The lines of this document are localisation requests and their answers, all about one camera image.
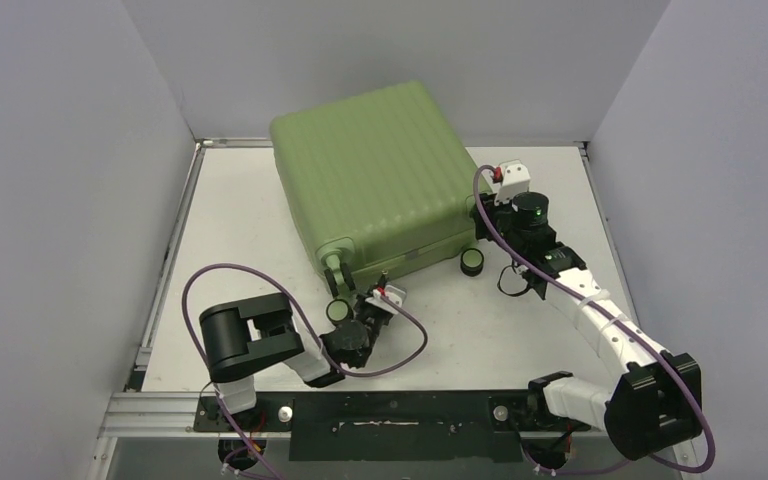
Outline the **aluminium frame rail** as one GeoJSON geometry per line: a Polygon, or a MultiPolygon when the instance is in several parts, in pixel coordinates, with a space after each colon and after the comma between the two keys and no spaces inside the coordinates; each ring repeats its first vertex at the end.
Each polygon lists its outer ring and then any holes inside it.
{"type": "MultiPolygon", "coordinates": [[[[244,414],[239,424],[257,440],[289,439],[304,429],[340,434],[397,428],[450,434],[467,428],[491,434],[518,430],[523,437],[555,437],[568,425],[540,407],[528,390],[266,391],[258,393],[254,412],[244,414]]],[[[116,394],[102,433],[133,438],[235,435],[209,391],[116,394]]]]}

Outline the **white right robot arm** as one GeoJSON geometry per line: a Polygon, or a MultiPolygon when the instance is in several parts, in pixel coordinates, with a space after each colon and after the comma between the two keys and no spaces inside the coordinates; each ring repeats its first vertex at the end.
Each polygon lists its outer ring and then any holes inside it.
{"type": "Polygon", "coordinates": [[[526,192],[508,201],[478,193],[471,216],[476,236],[499,245],[525,280],[527,291],[552,304],[582,336],[611,375],[594,385],[568,372],[535,379],[528,419],[549,428],[562,418],[604,431],[628,460],[704,436],[701,369],[648,337],[614,303],[586,262],[558,240],[548,223],[545,195],[526,192]]]}

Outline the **green suitcase with blue lining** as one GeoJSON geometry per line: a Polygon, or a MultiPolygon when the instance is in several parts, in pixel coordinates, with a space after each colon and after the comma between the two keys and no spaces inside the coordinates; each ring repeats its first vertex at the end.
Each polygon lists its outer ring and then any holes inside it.
{"type": "Polygon", "coordinates": [[[474,242],[477,166],[418,81],[276,117],[274,162],[314,271],[357,288],[458,256],[474,242]]]}

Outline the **middle left suitcase wheel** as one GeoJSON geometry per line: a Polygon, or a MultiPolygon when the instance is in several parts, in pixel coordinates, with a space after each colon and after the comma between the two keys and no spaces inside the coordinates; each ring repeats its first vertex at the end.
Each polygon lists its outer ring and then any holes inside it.
{"type": "Polygon", "coordinates": [[[337,268],[326,267],[323,275],[328,291],[333,298],[357,291],[357,285],[349,265],[344,261],[340,261],[337,268]]]}

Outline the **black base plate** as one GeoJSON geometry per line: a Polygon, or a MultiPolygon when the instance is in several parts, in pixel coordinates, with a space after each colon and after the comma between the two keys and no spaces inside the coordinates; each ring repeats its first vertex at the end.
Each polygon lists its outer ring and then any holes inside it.
{"type": "Polygon", "coordinates": [[[256,440],[288,440],[295,462],[511,463],[522,446],[561,453],[585,428],[543,411],[527,389],[260,392],[235,419],[256,440]]]}

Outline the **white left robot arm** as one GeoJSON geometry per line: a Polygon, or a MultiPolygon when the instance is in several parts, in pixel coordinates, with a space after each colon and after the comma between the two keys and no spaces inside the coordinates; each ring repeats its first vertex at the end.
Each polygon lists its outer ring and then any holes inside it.
{"type": "Polygon", "coordinates": [[[257,421],[254,375],[276,364],[285,364],[313,388],[345,379],[330,360],[364,367],[382,327],[396,310],[374,294],[358,296],[353,307],[334,300],[326,313],[335,329],[321,336],[300,330],[284,293],[219,304],[200,314],[208,372],[223,399],[219,414],[225,422],[244,430],[257,421]]]}

